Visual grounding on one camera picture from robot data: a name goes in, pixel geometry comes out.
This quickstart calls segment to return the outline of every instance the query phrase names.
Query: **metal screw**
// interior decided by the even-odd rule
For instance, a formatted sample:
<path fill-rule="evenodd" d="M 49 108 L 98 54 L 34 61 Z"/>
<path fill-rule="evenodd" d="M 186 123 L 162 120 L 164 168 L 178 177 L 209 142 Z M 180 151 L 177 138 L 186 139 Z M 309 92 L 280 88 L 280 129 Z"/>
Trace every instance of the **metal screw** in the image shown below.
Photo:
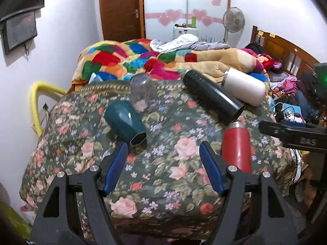
<path fill-rule="evenodd" d="M 264 172 L 262 172 L 262 176 L 264 176 L 265 178 L 269 178 L 270 173 L 268 171 L 264 171 Z"/>
<path fill-rule="evenodd" d="M 97 165 L 93 165 L 93 166 L 90 167 L 90 171 L 92 171 L 92 172 L 95 172 L 98 169 L 99 169 L 99 166 L 97 166 Z"/>
<path fill-rule="evenodd" d="M 59 172 L 57 173 L 57 177 L 58 177 L 58 178 L 62 178 L 63 176 L 65 176 L 65 172 L 64 172 L 64 171 L 59 171 Z"/>
<path fill-rule="evenodd" d="M 231 166 L 228 167 L 228 170 L 231 171 L 231 172 L 235 172 L 235 171 L 237 171 L 237 167 L 234 166 L 234 165 L 231 165 Z"/>

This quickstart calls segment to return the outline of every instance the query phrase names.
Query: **black water bottle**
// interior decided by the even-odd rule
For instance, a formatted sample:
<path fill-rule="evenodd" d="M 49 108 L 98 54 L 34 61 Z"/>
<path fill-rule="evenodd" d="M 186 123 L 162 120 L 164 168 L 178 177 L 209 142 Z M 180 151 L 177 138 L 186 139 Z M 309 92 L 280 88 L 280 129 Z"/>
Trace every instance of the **black water bottle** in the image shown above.
<path fill-rule="evenodd" d="M 181 78 L 187 90 L 196 95 L 201 104 L 217 113 L 221 122 L 228 125 L 238 119 L 244 104 L 221 87 L 195 70 L 185 70 Z"/>

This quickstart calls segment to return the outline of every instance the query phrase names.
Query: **red thermos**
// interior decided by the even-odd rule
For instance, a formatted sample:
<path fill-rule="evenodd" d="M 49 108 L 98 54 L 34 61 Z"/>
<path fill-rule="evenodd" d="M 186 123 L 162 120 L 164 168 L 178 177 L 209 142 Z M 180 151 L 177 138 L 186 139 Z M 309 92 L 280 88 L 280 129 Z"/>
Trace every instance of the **red thermos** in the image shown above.
<path fill-rule="evenodd" d="M 245 173 L 252 172 L 250 134 L 239 121 L 231 123 L 224 132 L 221 155 L 227 165 L 237 166 Z"/>

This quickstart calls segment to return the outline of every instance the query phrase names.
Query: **floral bedspread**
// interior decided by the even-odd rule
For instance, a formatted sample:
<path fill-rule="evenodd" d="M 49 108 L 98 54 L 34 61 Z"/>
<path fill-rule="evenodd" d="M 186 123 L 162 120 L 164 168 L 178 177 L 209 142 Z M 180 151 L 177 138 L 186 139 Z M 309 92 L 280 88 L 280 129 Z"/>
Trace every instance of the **floral bedspread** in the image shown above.
<path fill-rule="evenodd" d="M 180 81 L 155 83 L 161 103 L 156 111 L 142 114 L 148 147 L 130 153 L 105 204 L 120 232 L 206 239 L 223 198 L 213 191 L 198 149 L 208 141 L 220 151 L 225 126 L 199 106 Z M 21 198 L 37 209 L 58 171 L 83 172 L 110 154 L 115 135 L 104 112 L 114 100 L 129 100 L 129 93 L 129 82 L 106 81 L 63 97 L 27 165 Z M 269 171 L 283 190 L 296 164 L 278 139 L 259 132 L 261 120 L 273 119 L 266 100 L 261 107 L 247 107 L 239 117 L 251 134 L 253 173 Z M 77 200 L 88 233 L 82 196 Z"/>

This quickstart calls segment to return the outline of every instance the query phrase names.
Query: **teal tumbler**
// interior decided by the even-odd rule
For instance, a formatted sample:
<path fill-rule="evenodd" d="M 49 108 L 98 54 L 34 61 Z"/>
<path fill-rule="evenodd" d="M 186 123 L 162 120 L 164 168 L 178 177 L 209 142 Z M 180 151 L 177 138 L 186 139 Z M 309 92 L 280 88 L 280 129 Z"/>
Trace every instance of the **teal tumbler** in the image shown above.
<path fill-rule="evenodd" d="M 140 115 L 128 101 L 111 103 L 104 118 L 118 138 L 132 147 L 142 144 L 147 138 L 147 130 Z"/>

